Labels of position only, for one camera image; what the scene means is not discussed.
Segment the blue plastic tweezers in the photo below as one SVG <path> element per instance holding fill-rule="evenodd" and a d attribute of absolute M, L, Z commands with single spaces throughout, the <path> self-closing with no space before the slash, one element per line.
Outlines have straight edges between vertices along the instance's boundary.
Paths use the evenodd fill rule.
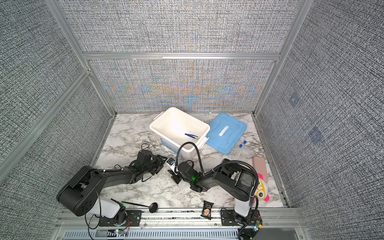
<path fill-rule="evenodd" d="M 196 135 L 192 135 L 192 134 L 187 134 L 187 133 L 185 133 L 185 135 L 186 135 L 187 137 L 192 138 L 192 139 L 198 139 L 198 138 L 199 138 L 198 136 L 196 136 Z"/>

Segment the white plastic storage bin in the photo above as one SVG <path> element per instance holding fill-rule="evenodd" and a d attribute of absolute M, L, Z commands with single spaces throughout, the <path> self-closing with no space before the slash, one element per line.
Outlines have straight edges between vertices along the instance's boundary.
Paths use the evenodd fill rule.
<path fill-rule="evenodd" d="M 193 142 L 200 150 L 208 141 L 210 126 L 178 108 L 171 107 L 153 119 L 150 129 L 160 138 L 161 144 L 177 153 L 186 142 Z M 192 139 L 185 133 L 199 138 Z"/>

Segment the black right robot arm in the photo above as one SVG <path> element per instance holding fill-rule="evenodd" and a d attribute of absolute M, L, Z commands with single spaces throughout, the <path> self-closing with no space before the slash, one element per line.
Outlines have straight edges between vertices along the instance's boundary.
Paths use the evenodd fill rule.
<path fill-rule="evenodd" d="M 201 171 L 194 168 L 194 162 L 179 162 L 181 148 L 176 158 L 169 158 L 169 173 L 176 184 L 188 183 L 190 189 L 197 193 L 207 192 L 213 187 L 221 187 L 235 198 L 235 207 L 230 214 L 230 221 L 241 228 L 238 230 L 240 240 L 253 240 L 263 225 L 260 216 L 257 188 L 261 181 L 257 171 L 250 164 L 242 161 L 223 159 L 210 171 L 204 171 L 200 152 L 197 152 Z"/>

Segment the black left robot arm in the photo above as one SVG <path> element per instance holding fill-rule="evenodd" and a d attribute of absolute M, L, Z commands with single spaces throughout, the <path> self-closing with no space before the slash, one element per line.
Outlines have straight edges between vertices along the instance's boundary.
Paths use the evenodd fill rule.
<path fill-rule="evenodd" d="M 108 221 L 121 226 L 127 220 L 126 207 L 113 199 L 101 197 L 104 188 L 144 182 L 144 175 L 158 174 L 167 158 L 141 149 L 137 159 L 118 169 L 95 169 L 83 166 L 58 192 L 57 201 L 78 217 L 92 214 L 99 223 Z"/>

